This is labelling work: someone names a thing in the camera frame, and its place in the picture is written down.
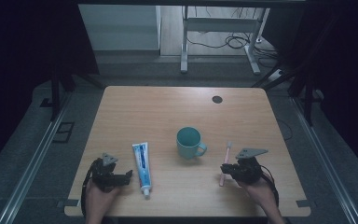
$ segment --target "green cup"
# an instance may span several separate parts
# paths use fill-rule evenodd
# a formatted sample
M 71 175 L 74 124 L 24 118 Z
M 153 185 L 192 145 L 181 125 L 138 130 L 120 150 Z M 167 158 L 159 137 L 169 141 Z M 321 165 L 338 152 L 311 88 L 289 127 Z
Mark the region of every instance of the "green cup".
M 206 152 L 206 145 L 201 142 L 200 132 L 193 127 L 185 127 L 176 135 L 179 155 L 187 160 L 200 157 Z

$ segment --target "person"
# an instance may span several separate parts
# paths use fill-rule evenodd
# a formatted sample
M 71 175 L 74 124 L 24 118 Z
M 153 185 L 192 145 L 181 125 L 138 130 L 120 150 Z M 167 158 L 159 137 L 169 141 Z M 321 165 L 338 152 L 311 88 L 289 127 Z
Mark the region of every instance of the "person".
M 268 224 L 284 224 L 285 221 L 281 215 L 278 206 L 275 203 L 275 197 L 268 183 L 260 178 L 252 185 L 247 185 L 237 181 L 249 197 L 260 205 L 268 218 Z M 120 193 L 120 188 L 113 188 L 110 192 L 102 192 L 92 182 L 89 181 L 86 189 L 86 224 L 101 224 L 104 215 L 109 210 L 112 202 Z

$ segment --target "toothpaste cap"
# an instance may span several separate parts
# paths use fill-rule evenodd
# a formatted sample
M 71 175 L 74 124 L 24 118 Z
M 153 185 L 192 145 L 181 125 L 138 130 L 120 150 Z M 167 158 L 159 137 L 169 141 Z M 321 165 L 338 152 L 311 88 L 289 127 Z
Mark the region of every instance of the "toothpaste cap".
M 150 197 L 149 195 L 149 189 L 145 189 L 144 190 L 144 195 L 145 195 L 145 198 L 148 199 Z

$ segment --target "wooden tabletop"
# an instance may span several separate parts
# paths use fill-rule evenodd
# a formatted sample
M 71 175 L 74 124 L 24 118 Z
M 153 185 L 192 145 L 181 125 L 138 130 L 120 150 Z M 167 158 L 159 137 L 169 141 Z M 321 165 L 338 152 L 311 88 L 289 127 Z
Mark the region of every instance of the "wooden tabletop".
M 220 96 L 222 103 L 213 102 Z M 196 127 L 208 150 L 195 160 L 179 157 L 176 134 Z M 229 163 L 244 147 L 264 148 L 257 156 L 275 178 L 285 217 L 305 217 L 309 207 L 266 93 L 255 88 L 107 87 L 94 120 L 68 199 L 79 200 L 91 163 L 104 152 L 118 158 L 114 173 L 133 170 L 108 216 L 112 217 L 263 217 L 262 209 L 227 175 L 219 187 L 227 141 Z M 150 199 L 139 187 L 131 145 L 148 142 L 152 179 Z M 82 216 L 66 206 L 68 216 Z

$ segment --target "blue and white tube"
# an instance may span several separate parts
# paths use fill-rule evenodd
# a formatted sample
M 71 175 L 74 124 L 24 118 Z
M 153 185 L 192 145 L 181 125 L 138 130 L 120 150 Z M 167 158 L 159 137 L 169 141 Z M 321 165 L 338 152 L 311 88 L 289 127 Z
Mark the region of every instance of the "blue and white tube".
M 132 149 L 135 153 L 141 191 L 144 194 L 145 198 L 148 199 L 150 197 L 149 194 L 152 188 L 152 180 L 150 179 L 149 152 L 147 142 L 133 144 Z

